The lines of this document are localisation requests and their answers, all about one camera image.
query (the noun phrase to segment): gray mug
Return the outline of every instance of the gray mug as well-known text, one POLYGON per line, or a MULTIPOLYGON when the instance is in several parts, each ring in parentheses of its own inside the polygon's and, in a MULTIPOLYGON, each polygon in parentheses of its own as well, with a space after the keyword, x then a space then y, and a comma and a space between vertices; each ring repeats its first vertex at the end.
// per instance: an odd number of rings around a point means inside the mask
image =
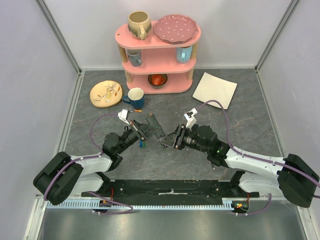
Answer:
POLYGON ((128 58, 134 67, 138 67, 142 64, 141 61, 141 50, 139 49, 128 49, 127 51, 128 58))

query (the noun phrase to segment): robotic arm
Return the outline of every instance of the robotic arm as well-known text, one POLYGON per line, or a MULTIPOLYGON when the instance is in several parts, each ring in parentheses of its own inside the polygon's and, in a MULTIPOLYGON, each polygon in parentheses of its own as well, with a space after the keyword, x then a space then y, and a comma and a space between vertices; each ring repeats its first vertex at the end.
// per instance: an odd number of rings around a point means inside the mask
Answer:
POLYGON ((65 169, 63 174, 50 186, 47 199, 53 204, 62 203, 70 194, 86 191, 98 191, 103 183, 110 179, 102 172, 114 170, 122 161, 120 154, 138 140, 145 141, 155 135, 165 148, 182 150, 185 147, 207 154, 212 167, 241 169, 237 171, 237 185, 245 193, 258 192, 285 197, 290 202, 304 208, 311 205, 316 186, 304 176, 276 164, 265 163, 247 157, 248 155, 268 159, 273 163, 283 163, 299 169, 319 182, 319 176, 298 156, 289 154, 287 158, 263 156, 230 146, 218 139, 210 126, 198 126, 194 108, 185 113, 187 124, 179 124, 174 132, 166 135, 153 114, 142 124, 135 120, 128 121, 128 110, 122 110, 118 117, 128 125, 128 129, 119 136, 112 132, 105 136, 103 154, 92 156, 69 156, 59 152, 48 165, 36 176, 33 185, 45 194, 52 180, 72 159, 79 159, 65 169))

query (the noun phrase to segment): three-tiered shelf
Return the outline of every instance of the three-tiered shelf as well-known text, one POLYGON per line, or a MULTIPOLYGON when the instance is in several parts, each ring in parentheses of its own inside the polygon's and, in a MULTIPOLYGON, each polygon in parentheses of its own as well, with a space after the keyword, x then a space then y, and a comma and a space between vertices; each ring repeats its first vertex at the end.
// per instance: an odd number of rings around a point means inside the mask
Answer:
POLYGON ((194 37, 183 44, 169 44, 161 41, 154 31, 157 21, 152 21, 152 29, 145 40, 134 38, 124 24, 115 33, 118 43, 122 66, 126 76, 126 84, 129 89, 141 88, 145 94, 171 94, 187 91, 193 81, 194 67, 198 50, 198 41, 201 30, 194 37), (190 60, 187 63, 179 63, 176 58, 176 48, 192 47, 190 60), (128 60, 126 49, 141 50, 141 66, 132 66, 128 60), (162 88, 154 88, 148 82, 150 74, 167 74, 168 81, 162 88))

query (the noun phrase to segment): dark blue mug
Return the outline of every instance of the dark blue mug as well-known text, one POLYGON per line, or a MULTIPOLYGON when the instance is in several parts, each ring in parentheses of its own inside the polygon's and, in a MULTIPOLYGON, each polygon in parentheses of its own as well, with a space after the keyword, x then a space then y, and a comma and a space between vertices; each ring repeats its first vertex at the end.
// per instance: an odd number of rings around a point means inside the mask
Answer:
POLYGON ((122 98, 122 101, 126 104, 132 105, 135 109, 142 109, 145 105, 144 94, 145 93, 141 88, 135 87, 128 92, 128 96, 124 96, 122 98))

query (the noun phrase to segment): bowl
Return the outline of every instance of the bowl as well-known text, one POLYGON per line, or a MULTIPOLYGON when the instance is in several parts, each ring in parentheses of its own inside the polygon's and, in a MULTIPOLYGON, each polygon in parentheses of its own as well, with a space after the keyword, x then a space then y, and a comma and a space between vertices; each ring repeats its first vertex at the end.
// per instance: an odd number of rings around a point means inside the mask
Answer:
POLYGON ((151 79, 152 79, 152 76, 153 76, 153 75, 154 75, 154 74, 150 74, 150 75, 148 76, 148 82, 149 82, 149 84, 150 84, 152 87, 154 87, 155 89, 161 89, 161 88, 163 88, 163 87, 165 86, 165 84, 168 82, 168 75, 167 75, 167 74, 164 74, 164 73, 161 73, 161 74, 157 74, 157 75, 161 75, 161 76, 165 79, 165 82, 162 83, 161 85, 152 84, 152 83, 151 83, 151 79))

